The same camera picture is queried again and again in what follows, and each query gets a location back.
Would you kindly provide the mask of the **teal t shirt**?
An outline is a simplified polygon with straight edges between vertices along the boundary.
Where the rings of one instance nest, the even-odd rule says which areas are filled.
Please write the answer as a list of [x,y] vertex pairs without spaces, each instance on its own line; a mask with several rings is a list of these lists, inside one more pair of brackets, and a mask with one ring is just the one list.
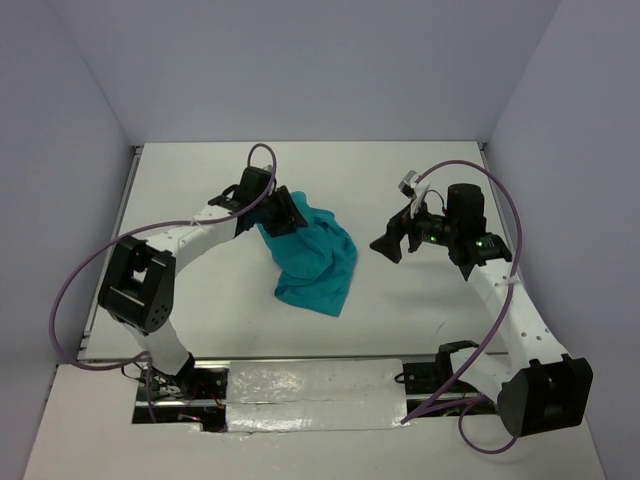
[[339,317],[358,260],[356,246],[333,212],[309,205],[301,191],[291,197],[308,225],[275,238],[259,229],[280,269],[274,296],[293,307]]

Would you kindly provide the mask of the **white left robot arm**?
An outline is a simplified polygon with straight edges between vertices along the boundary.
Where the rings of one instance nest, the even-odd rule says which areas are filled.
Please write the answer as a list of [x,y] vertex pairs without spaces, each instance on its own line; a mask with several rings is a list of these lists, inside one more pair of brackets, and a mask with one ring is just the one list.
[[186,224],[147,239],[128,235],[114,246],[98,304],[150,355],[152,375],[173,398],[188,396],[202,379],[170,321],[176,277],[209,250],[256,225],[277,238],[308,222],[271,172],[249,166],[238,184],[209,200]]

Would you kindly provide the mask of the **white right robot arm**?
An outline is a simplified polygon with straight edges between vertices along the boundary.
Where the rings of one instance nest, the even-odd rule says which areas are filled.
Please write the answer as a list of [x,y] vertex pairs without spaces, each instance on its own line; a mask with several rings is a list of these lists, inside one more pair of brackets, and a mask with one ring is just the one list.
[[504,240],[488,231],[485,199],[474,184],[449,186],[442,214],[429,211],[427,189],[402,183],[409,204],[387,223],[372,250],[394,263],[402,258],[401,242],[415,252],[423,244],[446,248],[449,259],[500,325],[496,330],[509,361],[480,352],[477,344],[459,341],[440,347],[435,380],[444,390],[468,384],[497,408],[507,432],[516,438],[581,424],[593,381],[584,358],[573,358],[545,324],[519,278]]

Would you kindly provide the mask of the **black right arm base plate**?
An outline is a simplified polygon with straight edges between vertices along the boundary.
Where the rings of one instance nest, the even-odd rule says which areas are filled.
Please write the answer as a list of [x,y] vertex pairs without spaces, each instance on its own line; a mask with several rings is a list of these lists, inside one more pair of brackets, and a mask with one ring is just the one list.
[[403,386],[409,396],[426,396],[436,393],[451,377],[452,373],[437,362],[404,363],[394,381]]

